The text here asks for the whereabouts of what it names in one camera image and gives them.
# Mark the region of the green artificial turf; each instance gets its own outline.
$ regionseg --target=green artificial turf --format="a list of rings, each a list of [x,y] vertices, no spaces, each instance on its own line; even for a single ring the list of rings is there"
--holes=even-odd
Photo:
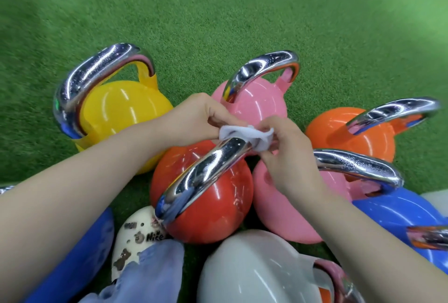
[[[262,53],[299,53],[300,77],[285,96],[301,127],[339,106],[371,108],[393,99],[448,94],[447,0],[1,0],[0,182],[23,180],[76,153],[53,122],[57,83],[116,42],[152,55],[161,91],[174,105],[211,92]],[[448,187],[448,116],[397,137],[395,164],[406,187]],[[116,229],[148,204],[150,174],[112,203]],[[242,228],[263,228],[251,210]],[[294,246],[331,257],[324,245]],[[179,302],[195,298],[201,267],[216,245],[186,246]],[[109,283],[110,260],[87,288]]]

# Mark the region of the white cleaning cloth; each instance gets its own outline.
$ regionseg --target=white cleaning cloth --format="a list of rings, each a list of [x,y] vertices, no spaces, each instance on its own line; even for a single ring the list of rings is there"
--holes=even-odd
[[[271,128],[268,132],[256,130],[253,126],[223,126],[220,129],[220,140],[237,137],[252,144],[252,149],[255,152],[267,150],[272,143],[274,137],[274,129]]]

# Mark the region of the pink kettlebell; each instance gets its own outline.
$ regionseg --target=pink kettlebell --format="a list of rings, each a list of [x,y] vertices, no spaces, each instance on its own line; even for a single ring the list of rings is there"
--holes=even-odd
[[[320,174],[328,187],[350,202],[365,194],[403,186],[403,178],[387,161],[354,152],[332,149],[314,150]],[[361,180],[348,182],[344,174]],[[260,161],[254,169],[254,207],[261,222],[283,239],[302,244],[322,241],[314,228],[277,191],[266,165]]]
[[[275,83],[259,78],[285,69]],[[300,70],[299,57],[292,51],[276,51],[252,59],[212,94],[227,110],[250,125],[277,115],[287,117],[283,95]]]

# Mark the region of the light blue pants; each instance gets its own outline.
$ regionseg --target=light blue pants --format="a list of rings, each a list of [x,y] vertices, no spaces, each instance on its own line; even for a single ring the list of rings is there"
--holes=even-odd
[[[99,295],[88,294],[79,303],[176,303],[182,283],[184,246],[173,239],[151,245],[130,262],[116,284]]]

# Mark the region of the skin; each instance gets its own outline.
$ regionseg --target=skin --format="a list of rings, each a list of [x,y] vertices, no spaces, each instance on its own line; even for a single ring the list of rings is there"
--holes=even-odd
[[[3,194],[2,302],[25,298],[148,159],[172,146],[217,139],[222,125],[246,123],[211,97],[193,95],[164,116],[133,125]],[[272,148],[279,153],[266,151],[261,158],[277,189],[323,237],[367,302],[444,301],[448,277],[331,193],[310,141],[292,121],[271,117],[259,128],[271,127],[276,134]]]
[[[307,136],[290,119],[271,117],[276,155],[261,153],[276,188],[315,228],[366,302],[446,301],[448,276],[362,211],[331,192]]]

